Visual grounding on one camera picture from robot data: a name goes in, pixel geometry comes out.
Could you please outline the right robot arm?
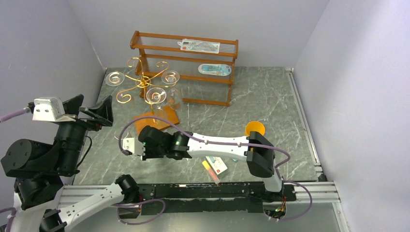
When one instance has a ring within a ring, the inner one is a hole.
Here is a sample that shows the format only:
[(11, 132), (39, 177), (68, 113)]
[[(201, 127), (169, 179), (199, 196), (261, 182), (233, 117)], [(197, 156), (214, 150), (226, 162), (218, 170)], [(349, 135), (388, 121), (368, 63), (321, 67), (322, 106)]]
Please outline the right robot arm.
[(282, 181), (275, 173), (276, 148), (259, 132), (252, 131), (241, 137), (212, 137), (189, 131), (169, 134), (146, 126), (139, 133), (138, 141), (144, 146), (142, 160), (212, 156), (244, 161), (250, 174), (262, 179), (269, 199), (276, 201), (284, 194)]

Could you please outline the clear champagne flute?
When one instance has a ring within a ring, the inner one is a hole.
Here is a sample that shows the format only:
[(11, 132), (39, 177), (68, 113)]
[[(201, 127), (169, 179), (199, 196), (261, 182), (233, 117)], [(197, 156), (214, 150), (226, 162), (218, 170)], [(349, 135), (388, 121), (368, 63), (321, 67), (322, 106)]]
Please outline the clear champagne flute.
[(166, 118), (166, 111), (162, 107), (162, 103), (166, 100), (166, 92), (161, 87), (152, 87), (146, 93), (146, 101), (151, 106), (153, 116)]

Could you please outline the wooden two-tier shelf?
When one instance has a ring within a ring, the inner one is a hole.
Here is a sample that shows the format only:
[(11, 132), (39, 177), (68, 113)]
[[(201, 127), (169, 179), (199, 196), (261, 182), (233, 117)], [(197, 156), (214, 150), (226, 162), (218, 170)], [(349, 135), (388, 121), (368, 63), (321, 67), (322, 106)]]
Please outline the wooden two-tier shelf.
[[(198, 42), (206, 47), (216, 44), (218, 50), (216, 53), (204, 50), (194, 51), (188, 45), (189, 41)], [(183, 97), (183, 101), (187, 103), (218, 106), (229, 106), (231, 103), (238, 47), (238, 40), (146, 33), (137, 30), (133, 33), (130, 40), (130, 48), (132, 50), (136, 49), (139, 52), (140, 61), (135, 70), (137, 75), (146, 74), (149, 77), (153, 77), (161, 71), (159, 62), (163, 61), (170, 65), (170, 69), (176, 70), (183, 80), (227, 85), (227, 99), (224, 101), (201, 100), (187, 95)], [(224, 65), (230, 68), (231, 73), (227, 76), (203, 74), (199, 71), (199, 67), (202, 64)]]

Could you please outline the clear wine glass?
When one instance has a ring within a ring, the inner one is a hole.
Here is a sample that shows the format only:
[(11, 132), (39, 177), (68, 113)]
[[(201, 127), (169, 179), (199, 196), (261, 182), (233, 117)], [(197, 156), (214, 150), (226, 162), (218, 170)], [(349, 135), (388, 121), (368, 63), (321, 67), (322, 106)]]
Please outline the clear wine glass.
[(173, 110), (180, 109), (183, 102), (182, 92), (177, 87), (179, 79), (179, 73), (173, 70), (165, 71), (161, 76), (161, 80), (166, 86), (167, 103)]
[(125, 80), (125, 74), (122, 72), (110, 72), (106, 75), (104, 81), (107, 85), (115, 87), (121, 85)]
[(123, 141), (123, 139), (128, 138), (130, 136), (130, 132), (128, 130), (125, 130), (125, 132), (122, 133), (122, 136), (120, 136), (122, 132), (122, 129), (116, 129), (114, 131), (114, 138), (116, 140)]

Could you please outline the orange plastic goblet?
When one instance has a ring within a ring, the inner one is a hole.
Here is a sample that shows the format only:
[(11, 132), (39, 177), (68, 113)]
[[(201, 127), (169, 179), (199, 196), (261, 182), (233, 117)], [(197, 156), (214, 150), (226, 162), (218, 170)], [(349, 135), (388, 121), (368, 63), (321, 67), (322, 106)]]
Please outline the orange plastic goblet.
[(251, 121), (245, 127), (245, 135), (249, 136), (251, 132), (258, 132), (261, 135), (265, 134), (265, 126), (259, 121)]

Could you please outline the yellow pink marker pen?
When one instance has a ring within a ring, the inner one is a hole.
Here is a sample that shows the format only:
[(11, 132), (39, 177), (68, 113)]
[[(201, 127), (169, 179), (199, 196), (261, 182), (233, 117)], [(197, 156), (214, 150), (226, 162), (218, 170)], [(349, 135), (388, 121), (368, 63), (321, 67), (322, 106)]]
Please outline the yellow pink marker pen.
[(202, 162), (202, 165), (207, 171), (207, 173), (209, 174), (209, 176), (211, 177), (211, 179), (214, 181), (214, 183), (218, 185), (220, 183), (220, 179), (218, 178), (217, 174), (213, 171), (209, 163), (206, 160), (204, 160)]

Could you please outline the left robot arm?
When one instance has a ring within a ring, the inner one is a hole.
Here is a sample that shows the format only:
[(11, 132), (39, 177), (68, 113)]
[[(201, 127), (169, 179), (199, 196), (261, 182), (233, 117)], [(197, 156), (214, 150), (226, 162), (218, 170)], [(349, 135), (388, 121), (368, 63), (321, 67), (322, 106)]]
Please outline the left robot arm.
[(98, 193), (55, 209), (53, 202), (62, 190), (63, 176), (79, 172), (78, 160), (88, 131), (99, 131), (113, 125), (112, 97), (93, 107), (84, 107), (83, 95), (62, 101), (42, 97), (27, 107), (1, 118), (32, 113), (34, 121), (52, 122), (58, 130), (52, 144), (30, 139), (15, 141), (1, 159), (8, 177), (15, 178), (14, 205), (6, 208), (8, 221), (3, 232), (67, 232), (88, 217), (115, 205), (139, 199), (139, 187), (130, 175), (121, 175)]

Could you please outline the blue packaged item lower shelf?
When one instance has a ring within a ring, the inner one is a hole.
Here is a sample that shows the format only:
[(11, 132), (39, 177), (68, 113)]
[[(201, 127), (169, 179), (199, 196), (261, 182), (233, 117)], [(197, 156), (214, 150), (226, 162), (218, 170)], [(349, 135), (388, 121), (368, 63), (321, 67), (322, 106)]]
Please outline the blue packaged item lower shelf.
[(232, 68), (226, 64), (201, 64), (198, 71), (206, 75), (229, 76), (232, 73)]

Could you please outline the packaged item top shelf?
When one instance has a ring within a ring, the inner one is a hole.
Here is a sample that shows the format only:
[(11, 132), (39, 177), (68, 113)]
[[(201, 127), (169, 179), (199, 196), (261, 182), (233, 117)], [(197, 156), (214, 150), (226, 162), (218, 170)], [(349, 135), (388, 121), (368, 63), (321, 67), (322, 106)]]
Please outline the packaged item top shelf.
[(192, 52), (203, 52), (218, 54), (220, 52), (220, 43), (199, 41), (192, 39), (183, 39), (178, 41), (177, 44), (180, 46), (180, 50), (192, 51)]

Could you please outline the small white teal box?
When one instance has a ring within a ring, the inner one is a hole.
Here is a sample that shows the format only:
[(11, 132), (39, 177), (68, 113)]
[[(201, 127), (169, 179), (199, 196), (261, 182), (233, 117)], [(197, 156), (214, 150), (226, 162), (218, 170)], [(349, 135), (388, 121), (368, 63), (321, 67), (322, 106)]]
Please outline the small white teal box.
[(206, 160), (217, 175), (220, 175), (224, 171), (228, 170), (228, 167), (220, 157), (206, 156)]

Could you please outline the black base frame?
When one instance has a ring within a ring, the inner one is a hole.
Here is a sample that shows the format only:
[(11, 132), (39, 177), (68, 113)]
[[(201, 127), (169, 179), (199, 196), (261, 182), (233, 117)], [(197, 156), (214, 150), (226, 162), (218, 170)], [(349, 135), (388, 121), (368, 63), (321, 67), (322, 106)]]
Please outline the black base frame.
[(129, 175), (116, 181), (124, 195), (122, 203), (143, 203), (142, 215), (164, 213), (232, 212), (261, 213), (264, 203), (296, 201), (294, 186), (284, 185), (279, 192), (265, 189), (262, 181), (137, 184)]

